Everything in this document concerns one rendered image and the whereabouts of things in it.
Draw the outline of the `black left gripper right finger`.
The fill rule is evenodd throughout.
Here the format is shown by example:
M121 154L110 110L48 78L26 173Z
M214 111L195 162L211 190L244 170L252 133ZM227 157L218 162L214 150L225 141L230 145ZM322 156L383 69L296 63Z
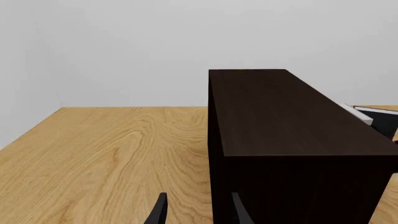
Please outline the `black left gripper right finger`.
M254 224L253 220L249 216L247 210L245 209L239 194L237 192L233 192L232 194L234 207L236 211L236 216L234 217L235 224Z

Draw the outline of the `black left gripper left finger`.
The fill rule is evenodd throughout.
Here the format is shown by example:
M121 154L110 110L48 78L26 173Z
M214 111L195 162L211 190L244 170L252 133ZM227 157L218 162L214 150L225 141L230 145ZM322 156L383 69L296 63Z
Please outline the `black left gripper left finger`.
M165 192L161 192L144 224L165 224L167 219L167 210L167 194Z

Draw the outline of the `dark wooden cabinet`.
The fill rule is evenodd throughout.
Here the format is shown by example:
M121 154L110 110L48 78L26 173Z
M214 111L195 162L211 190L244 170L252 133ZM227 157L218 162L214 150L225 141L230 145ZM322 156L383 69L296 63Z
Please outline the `dark wooden cabinet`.
M288 70L208 72L214 224L369 224L398 145Z

